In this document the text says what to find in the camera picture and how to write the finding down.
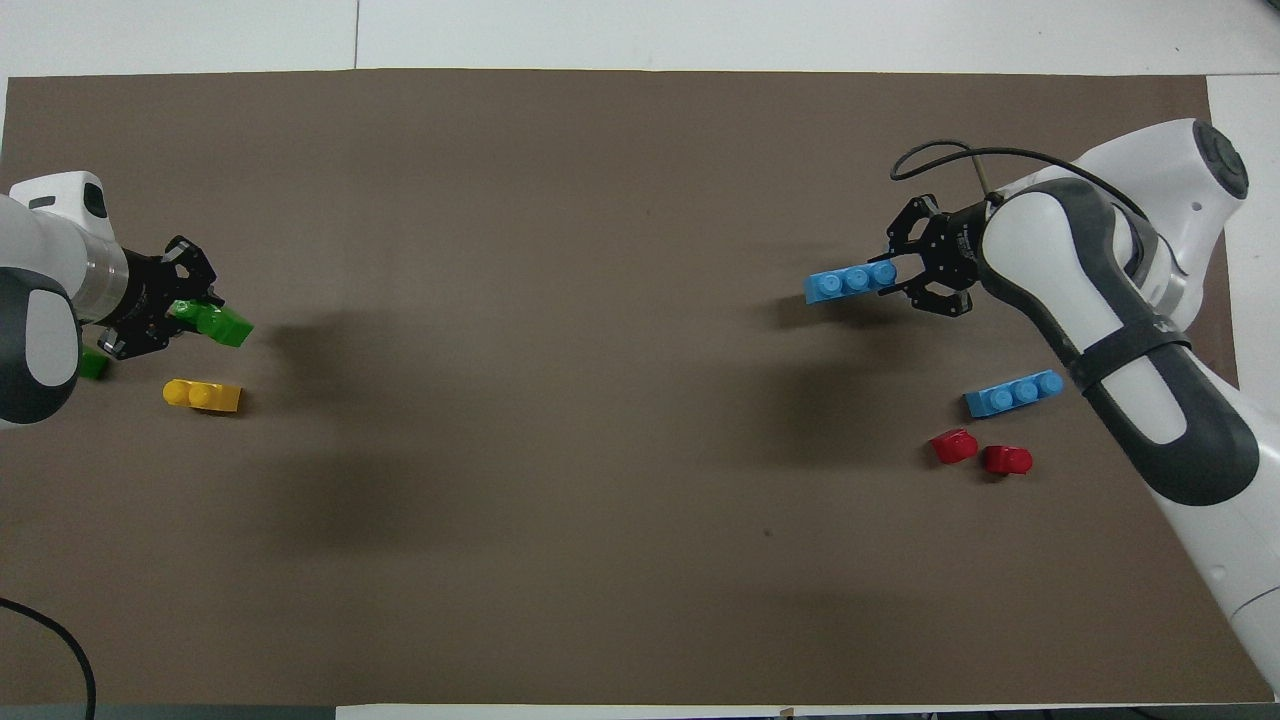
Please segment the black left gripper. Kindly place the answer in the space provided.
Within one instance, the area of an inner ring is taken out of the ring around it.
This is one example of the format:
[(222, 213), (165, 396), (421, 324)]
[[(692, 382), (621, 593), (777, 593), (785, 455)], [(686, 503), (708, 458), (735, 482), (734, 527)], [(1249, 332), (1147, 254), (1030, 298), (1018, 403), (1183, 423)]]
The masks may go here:
[(100, 322), (99, 348), (109, 357), (124, 361), (168, 347), (180, 334), (192, 333), (193, 324), (166, 318), (175, 301), (218, 301), (214, 290), (218, 274), (205, 251), (175, 236), (160, 256), (145, 256), (125, 250), (128, 281), (116, 306)]

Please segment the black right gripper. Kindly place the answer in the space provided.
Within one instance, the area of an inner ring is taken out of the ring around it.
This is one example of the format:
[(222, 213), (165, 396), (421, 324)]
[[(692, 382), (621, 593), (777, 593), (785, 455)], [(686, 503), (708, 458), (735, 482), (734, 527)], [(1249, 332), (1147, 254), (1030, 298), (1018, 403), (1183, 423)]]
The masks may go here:
[[(968, 288), (978, 282), (977, 250), (987, 220), (988, 205), (942, 211), (934, 195), (909, 200), (886, 229), (886, 256), (918, 256), (927, 275), (886, 286), (878, 295), (902, 293), (913, 309), (938, 316), (968, 314), (973, 307)], [(932, 283), (952, 292), (937, 292)]]

